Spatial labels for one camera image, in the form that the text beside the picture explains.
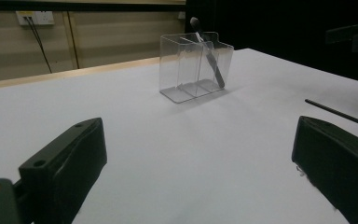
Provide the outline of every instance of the electrical outlet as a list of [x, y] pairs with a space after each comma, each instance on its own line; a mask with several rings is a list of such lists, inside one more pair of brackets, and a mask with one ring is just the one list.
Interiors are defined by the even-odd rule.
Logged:
[[53, 25], [53, 13], [51, 11], [16, 11], [20, 25], [28, 25], [25, 18], [31, 18], [34, 25]]
[[53, 13], [52, 11], [36, 11], [37, 23], [39, 25], [53, 25]]
[[28, 21], [25, 18], [31, 18], [34, 24], [37, 24], [37, 18], [33, 11], [16, 11], [16, 15], [20, 25], [28, 25]]

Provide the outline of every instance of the black rod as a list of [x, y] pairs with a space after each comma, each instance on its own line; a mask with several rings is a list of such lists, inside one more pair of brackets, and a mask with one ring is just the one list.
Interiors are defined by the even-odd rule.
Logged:
[[332, 108], [327, 107], [327, 106], [325, 106], [325, 105], [318, 104], [318, 103], [313, 102], [313, 101], [311, 101], [311, 100], [309, 100], [309, 99], [306, 99], [305, 102], [308, 103], [308, 104], [310, 104], [310, 105], [315, 105], [315, 106], [317, 106], [317, 107], [319, 107], [319, 108], [321, 108], [321, 109], [323, 109], [323, 110], [326, 110], [326, 111], [328, 111], [328, 112], [330, 112], [330, 113], [333, 113], [333, 114], [335, 114], [335, 115], [338, 115], [338, 116], [340, 116], [340, 117], [342, 117], [342, 118], [344, 118], [344, 119], [348, 119], [348, 120], [351, 120], [351, 121], [353, 121], [353, 122], [358, 123], [358, 119], [357, 119], [357, 118], [354, 118], [354, 117], [349, 116], [349, 115], [347, 115], [347, 114], [344, 114], [344, 113], [342, 113], [342, 112], [336, 111], [335, 109], [332, 109]]

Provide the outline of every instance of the clear acrylic container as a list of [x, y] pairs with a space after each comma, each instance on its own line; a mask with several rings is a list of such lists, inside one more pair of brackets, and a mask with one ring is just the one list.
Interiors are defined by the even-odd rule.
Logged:
[[220, 43], [218, 33], [160, 38], [159, 91], [182, 103], [225, 88], [234, 48]]

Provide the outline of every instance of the white tabletop surface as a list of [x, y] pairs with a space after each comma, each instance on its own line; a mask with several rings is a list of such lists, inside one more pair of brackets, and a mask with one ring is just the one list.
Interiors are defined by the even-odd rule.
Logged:
[[358, 82], [251, 49], [226, 89], [179, 105], [158, 64], [0, 88], [0, 177], [70, 126], [101, 117], [108, 163], [74, 223], [342, 224], [291, 162], [299, 116], [358, 135]]

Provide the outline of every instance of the wall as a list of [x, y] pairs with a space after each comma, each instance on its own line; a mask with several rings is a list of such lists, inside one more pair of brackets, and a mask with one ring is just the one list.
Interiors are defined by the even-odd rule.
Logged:
[[[158, 57], [159, 37], [185, 29], [178, 12], [53, 12], [53, 16], [53, 26], [37, 27], [53, 73], [77, 69], [76, 58], [83, 68]], [[0, 12], [0, 80], [47, 73], [32, 30], [19, 26], [15, 12]]]

